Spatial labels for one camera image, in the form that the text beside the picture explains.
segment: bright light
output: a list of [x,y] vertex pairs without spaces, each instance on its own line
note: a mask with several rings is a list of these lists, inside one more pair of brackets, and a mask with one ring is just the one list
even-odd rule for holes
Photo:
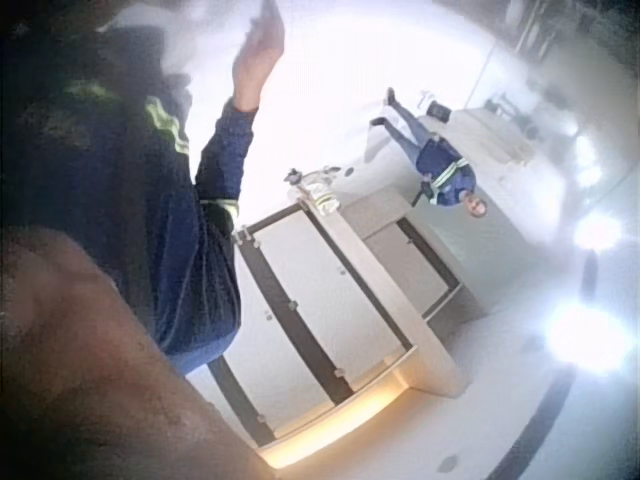
[[576,154],[576,161],[581,167],[589,166],[596,160],[596,151],[593,148],[593,144],[584,135],[576,138]]
[[296,463],[369,421],[407,388],[394,375],[386,375],[378,382],[374,380],[309,425],[258,449],[258,454],[276,469]]
[[582,188],[593,187],[602,178],[602,169],[598,166],[591,166],[578,174],[578,184]]
[[620,223],[606,215],[592,213],[578,224],[573,241],[585,250],[601,252],[612,248],[622,237]]
[[614,318],[583,305],[556,312],[547,341],[558,359],[598,374],[620,368],[635,344]]

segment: reflective stripe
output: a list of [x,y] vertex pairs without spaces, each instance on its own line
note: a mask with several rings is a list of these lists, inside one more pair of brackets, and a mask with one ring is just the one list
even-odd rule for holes
[[93,99],[102,102],[113,102],[118,96],[103,87],[97,80],[74,80],[64,90],[74,97],[85,100]]
[[334,199],[335,199],[335,196],[333,195],[333,193],[325,193],[324,195],[321,195],[318,198],[316,198],[314,202],[317,206],[320,206],[323,203],[329,202]]
[[447,167],[447,169],[440,174],[438,178],[436,178],[432,183],[436,188],[440,188],[447,180],[449,180],[456,170],[458,166],[455,163],[452,163]]
[[173,135],[176,152],[189,155],[189,141],[180,138],[180,120],[169,115],[158,97],[147,97],[145,109],[151,116],[154,126]]

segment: cabinet door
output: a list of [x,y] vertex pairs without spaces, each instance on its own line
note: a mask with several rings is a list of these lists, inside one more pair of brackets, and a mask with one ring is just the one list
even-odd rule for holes
[[256,233],[276,277],[352,388],[400,341],[304,212]]
[[422,315],[447,292],[447,284],[395,223],[365,241]]
[[279,436],[333,407],[289,342],[236,249],[242,326],[224,357],[238,383]]

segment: dark pants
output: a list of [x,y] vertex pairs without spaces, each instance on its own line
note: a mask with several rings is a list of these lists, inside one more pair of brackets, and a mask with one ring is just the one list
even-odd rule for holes
[[391,122],[385,122],[384,126],[389,132],[389,135],[400,145],[404,153],[406,153],[411,163],[414,165],[418,161],[418,157],[420,156],[420,152],[427,144],[429,140],[433,138],[435,133],[430,132],[427,128],[422,125],[420,120],[414,117],[409,110],[404,108],[400,102],[396,101],[390,105],[400,117],[409,125],[409,129],[411,130],[411,134],[416,139],[417,143],[412,142],[410,139],[405,137],[400,130],[391,125]]

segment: sleeve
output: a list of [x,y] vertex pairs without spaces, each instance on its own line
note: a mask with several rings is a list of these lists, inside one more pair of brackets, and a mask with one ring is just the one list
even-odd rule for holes
[[459,188],[474,192],[476,189],[476,174],[464,158],[458,160],[458,174],[460,175]]
[[244,175],[244,160],[253,141],[257,114],[240,112],[229,100],[216,123],[216,132],[202,151],[196,175],[196,192],[207,222],[228,235],[238,216],[238,198]]

